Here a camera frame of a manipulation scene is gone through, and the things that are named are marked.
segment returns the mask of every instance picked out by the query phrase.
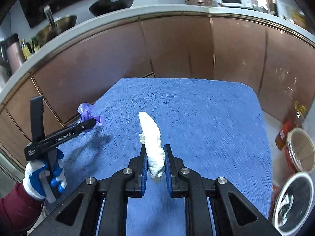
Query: brown cabinet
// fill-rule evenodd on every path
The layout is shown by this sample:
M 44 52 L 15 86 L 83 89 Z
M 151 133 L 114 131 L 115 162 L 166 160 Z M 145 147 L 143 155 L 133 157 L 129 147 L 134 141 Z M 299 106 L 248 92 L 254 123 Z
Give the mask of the brown cabinet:
M 149 19 L 142 26 L 155 77 L 190 78 L 183 17 Z
M 259 93 L 262 109 L 284 122 L 298 100 L 308 110 L 315 94 L 315 49 L 302 40 L 267 27 L 266 69 Z
M 0 125 L 0 143 L 4 151 L 25 166 L 24 148 L 29 144 L 29 140 L 15 125 L 5 109 L 0 113 Z
M 213 18 L 214 79 L 241 82 L 258 94 L 266 49 L 266 27 L 245 20 Z
M 35 88 L 32 80 L 29 78 L 6 105 L 6 109 L 12 116 L 15 123 L 21 128 L 21 130 L 25 135 L 27 135 L 29 139 L 32 139 L 30 100 L 31 98 L 38 95 L 39 93 L 37 89 Z M 56 119 L 46 103 L 44 103 L 43 121 L 45 134 L 50 134 L 63 128 L 61 123 Z
M 142 26 L 155 77 L 213 79 L 208 17 L 155 18 Z
M 63 123 L 123 77 L 151 73 L 140 23 L 109 29 L 85 39 L 47 63 L 34 78 Z
M 213 40 L 208 17 L 185 16 L 192 78 L 213 80 Z

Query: blue fuzzy mat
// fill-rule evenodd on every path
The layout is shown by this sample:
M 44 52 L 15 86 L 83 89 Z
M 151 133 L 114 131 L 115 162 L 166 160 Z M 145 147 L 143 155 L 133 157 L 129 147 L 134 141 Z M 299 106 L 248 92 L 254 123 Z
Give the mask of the blue fuzzy mat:
M 138 113 L 161 131 L 162 146 L 203 177 L 225 176 L 267 217 L 271 153 L 254 91 L 243 84 L 202 79 L 121 79 L 94 105 L 105 125 L 60 146 L 65 198 L 87 177 L 110 177 L 141 149 Z M 184 199 L 170 199 L 165 176 L 148 174 L 142 199 L 128 200 L 127 235 L 185 235 Z

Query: glove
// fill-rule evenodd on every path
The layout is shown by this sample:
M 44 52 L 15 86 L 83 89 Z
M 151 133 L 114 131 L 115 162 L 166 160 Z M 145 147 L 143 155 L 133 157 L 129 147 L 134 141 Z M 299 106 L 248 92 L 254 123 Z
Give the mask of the glove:
M 65 170 L 63 168 L 62 159 L 64 154 L 57 149 L 57 160 L 53 169 L 53 178 L 50 186 L 58 187 L 58 191 L 63 193 L 67 185 L 65 178 Z M 40 159 L 29 162 L 25 168 L 25 177 L 23 179 L 23 187 L 25 191 L 36 200 L 43 200 L 46 198 L 46 193 L 40 182 L 40 179 L 50 176 L 50 171 L 47 170 L 48 161 Z

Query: red sleeve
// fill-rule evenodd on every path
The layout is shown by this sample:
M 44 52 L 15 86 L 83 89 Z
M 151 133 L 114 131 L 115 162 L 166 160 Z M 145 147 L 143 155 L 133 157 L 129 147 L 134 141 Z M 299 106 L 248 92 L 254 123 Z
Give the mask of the red sleeve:
M 34 200 L 24 190 L 22 183 L 15 184 L 12 191 L 0 199 L 0 216 L 13 231 L 30 229 L 42 211 L 44 201 Z

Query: metal screw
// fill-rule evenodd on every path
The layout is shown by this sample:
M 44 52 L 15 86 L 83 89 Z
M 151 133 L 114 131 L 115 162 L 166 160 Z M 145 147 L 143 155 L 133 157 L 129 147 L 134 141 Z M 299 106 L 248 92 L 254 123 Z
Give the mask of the metal screw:
M 218 182 L 219 182 L 219 184 L 226 184 L 227 180 L 226 180 L 225 177 L 221 176 L 221 177 L 218 178 Z
M 95 178 L 94 177 L 88 177 L 85 182 L 87 184 L 94 184 L 95 183 Z
M 131 168 L 125 168 L 125 169 L 123 169 L 122 172 L 123 172 L 125 175 L 129 175 L 129 174 L 132 173 L 132 169 L 131 169 Z
M 189 174 L 190 173 L 190 169 L 189 168 L 181 168 L 181 173 Z

